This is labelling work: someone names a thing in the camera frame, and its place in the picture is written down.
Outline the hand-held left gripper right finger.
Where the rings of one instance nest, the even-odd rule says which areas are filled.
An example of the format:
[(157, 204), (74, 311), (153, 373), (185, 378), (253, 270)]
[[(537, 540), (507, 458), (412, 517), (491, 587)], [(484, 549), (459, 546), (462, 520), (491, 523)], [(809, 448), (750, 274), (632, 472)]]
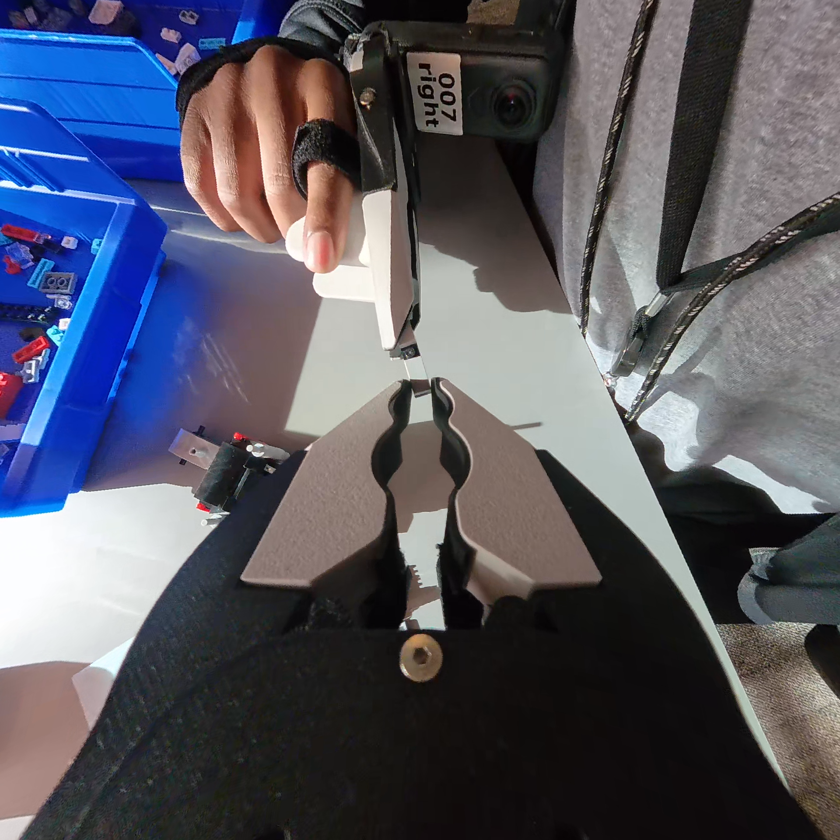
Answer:
[(480, 628), (507, 597), (599, 585), (537, 450), (451, 381), (434, 378), (431, 395), (453, 482), (437, 562), (446, 628)]

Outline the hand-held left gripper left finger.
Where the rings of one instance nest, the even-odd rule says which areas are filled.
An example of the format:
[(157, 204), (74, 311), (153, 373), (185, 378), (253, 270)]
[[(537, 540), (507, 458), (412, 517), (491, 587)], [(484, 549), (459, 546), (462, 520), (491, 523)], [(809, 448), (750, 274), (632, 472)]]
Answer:
[(389, 489), (413, 400), (388, 385), (305, 454), (240, 579), (341, 607), (363, 627), (403, 623), (411, 575)]

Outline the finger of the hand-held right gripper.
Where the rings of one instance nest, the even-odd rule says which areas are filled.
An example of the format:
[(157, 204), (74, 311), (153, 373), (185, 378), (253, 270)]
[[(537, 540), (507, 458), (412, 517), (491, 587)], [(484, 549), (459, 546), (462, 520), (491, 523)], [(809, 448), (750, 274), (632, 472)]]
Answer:
[(415, 305), (408, 210), (403, 188), (356, 194), (338, 266), (312, 279), (321, 298), (370, 303), (381, 346), (394, 358), (413, 342), (406, 338)]

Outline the black red toy brick truck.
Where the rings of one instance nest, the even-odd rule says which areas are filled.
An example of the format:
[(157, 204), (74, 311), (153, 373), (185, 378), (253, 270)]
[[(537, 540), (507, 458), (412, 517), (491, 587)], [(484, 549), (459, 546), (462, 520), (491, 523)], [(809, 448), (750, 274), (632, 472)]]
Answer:
[(180, 429), (169, 451), (182, 466), (191, 464), (203, 470), (193, 496), (196, 509), (203, 514), (202, 525), (210, 528), (224, 520), (249, 488), (262, 476), (274, 474), (291, 454), (242, 434), (217, 444), (204, 432), (203, 426), (195, 432)]

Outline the person's right forearm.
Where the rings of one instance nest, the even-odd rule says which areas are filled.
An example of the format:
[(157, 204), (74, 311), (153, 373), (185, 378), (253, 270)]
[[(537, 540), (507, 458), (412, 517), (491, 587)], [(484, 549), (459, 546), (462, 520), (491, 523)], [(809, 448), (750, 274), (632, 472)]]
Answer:
[(379, 22), (464, 24), (470, 1), (299, 1), (278, 36), (338, 56), (351, 35)]

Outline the grey desk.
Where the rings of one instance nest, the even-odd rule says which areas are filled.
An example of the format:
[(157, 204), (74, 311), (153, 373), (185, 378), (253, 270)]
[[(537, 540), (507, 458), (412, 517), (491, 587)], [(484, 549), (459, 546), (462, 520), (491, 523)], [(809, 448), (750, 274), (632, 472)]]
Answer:
[[(592, 490), (672, 577), (783, 778), (688, 565), (491, 141), (419, 144), (422, 317), (443, 376)], [(137, 634), (211, 532), (180, 427), (290, 451), (404, 374), (374, 310), (323, 300), (280, 244), (224, 234), (180, 184), (135, 181), (169, 228), (167, 260), (82, 491), (2, 519), (2, 838), (17, 838), (88, 735), (71, 677)]]

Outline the person's right hand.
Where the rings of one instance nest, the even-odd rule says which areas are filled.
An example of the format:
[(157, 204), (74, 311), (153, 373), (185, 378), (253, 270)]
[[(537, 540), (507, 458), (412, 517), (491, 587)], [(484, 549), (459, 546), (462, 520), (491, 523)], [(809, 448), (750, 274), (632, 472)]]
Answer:
[(217, 227), (273, 244), (304, 218), (305, 264), (325, 274), (343, 256), (354, 187), (334, 166), (312, 162), (308, 199), (298, 193), (293, 141), (317, 119), (355, 133), (346, 77), (326, 60), (264, 46), (244, 64), (223, 66), (192, 97), (181, 157), (187, 191)]

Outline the pile of loose toy bricks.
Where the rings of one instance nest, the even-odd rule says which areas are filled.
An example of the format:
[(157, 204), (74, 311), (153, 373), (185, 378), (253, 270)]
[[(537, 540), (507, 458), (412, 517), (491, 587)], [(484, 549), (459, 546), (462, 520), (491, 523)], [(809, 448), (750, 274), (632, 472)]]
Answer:
[(64, 230), (2, 211), (2, 443), (32, 417), (98, 252), (104, 228)]
[(37, 34), (138, 39), (176, 77), (187, 44), (200, 52), (202, 39), (228, 40), (238, 8), (199, 1), (2, 1), (2, 28)]

